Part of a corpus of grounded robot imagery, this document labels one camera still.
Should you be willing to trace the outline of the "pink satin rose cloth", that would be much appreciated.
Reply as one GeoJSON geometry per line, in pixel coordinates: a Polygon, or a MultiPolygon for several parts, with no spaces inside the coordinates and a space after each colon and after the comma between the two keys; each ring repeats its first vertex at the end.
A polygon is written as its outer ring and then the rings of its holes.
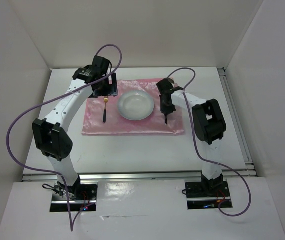
{"type": "Polygon", "coordinates": [[[118,80],[118,95],[107,103],[89,98],[86,103],[84,136],[174,136],[185,132],[180,107],[165,117],[161,113],[158,78],[118,80]]]}

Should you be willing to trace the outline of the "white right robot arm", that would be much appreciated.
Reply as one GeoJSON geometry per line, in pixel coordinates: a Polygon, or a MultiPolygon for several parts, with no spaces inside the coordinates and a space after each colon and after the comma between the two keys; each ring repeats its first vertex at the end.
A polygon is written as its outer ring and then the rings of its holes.
{"type": "Polygon", "coordinates": [[[156,84],[159,90],[160,111],[164,114],[165,124],[168,115],[176,111],[176,106],[190,109],[192,133],[203,143],[206,159],[201,171],[201,192],[212,196],[223,185],[224,177],[218,162],[221,159],[220,146],[227,130],[226,121],[216,99],[206,100],[186,93],[174,81],[164,78],[156,84]]]}

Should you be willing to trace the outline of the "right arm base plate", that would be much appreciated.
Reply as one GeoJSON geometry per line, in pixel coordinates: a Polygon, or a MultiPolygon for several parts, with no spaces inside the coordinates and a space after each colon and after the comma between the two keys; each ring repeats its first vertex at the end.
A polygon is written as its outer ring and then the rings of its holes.
{"type": "Polygon", "coordinates": [[[188,210],[207,210],[233,208],[229,185],[224,181],[221,186],[206,192],[201,182],[186,182],[181,191],[186,196],[188,210]]]}

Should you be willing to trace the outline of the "gold fork black handle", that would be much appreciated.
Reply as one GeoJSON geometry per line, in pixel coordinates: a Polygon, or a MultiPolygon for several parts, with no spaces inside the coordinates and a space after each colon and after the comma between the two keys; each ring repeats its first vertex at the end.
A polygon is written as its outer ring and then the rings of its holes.
{"type": "Polygon", "coordinates": [[[109,102],[109,97],[104,97],[104,111],[103,111],[103,123],[107,121],[107,103],[109,102]]]}

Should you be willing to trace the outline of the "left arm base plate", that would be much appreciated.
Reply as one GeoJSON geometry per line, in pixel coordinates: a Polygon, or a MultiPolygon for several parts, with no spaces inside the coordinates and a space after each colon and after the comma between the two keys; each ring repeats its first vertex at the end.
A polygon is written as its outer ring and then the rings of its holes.
{"type": "MultiPolygon", "coordinates": [[[[56,183],[54,186],[43,184],[43,189],[52,191],[50,212],[63,213],[68,212],[67,193],[56,183]]],[[[97,184],[84,184],[80,186],[77,194],[69,193],[71,212],[95,212],[97,210],[97,184]]]]}

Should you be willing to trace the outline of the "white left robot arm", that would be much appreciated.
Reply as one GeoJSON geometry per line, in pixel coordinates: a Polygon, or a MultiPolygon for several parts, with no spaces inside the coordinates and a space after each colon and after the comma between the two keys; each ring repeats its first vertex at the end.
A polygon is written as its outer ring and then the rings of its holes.
{"type": "Polygon", "coordinates": [[[71,151],[73,141],[68,136],[69,126],[76,113],[88,98],[117,96],[117,75],[108,77],[112,63],[95,56],[92,64],[79,68],[73,75],[67,90],[55,108],[44,119],[35,119],[32,131],[35,145],[47,157],[53,170],[58,172],[58,186],[69,199],[81,195],[81,180],[75,171],[71,151]]]}

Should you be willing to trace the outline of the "white scalloped plate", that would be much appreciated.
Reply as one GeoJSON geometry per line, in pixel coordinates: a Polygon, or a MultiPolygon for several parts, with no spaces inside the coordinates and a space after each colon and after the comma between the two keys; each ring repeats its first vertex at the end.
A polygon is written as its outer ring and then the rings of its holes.
{"type": "Polygon", "coordinates": [[[155,102],[152,96],[142,90],[131,90],[121,95],[117,102],[120,115],[130,121],[141,121],[154,111],[155,102]]]}

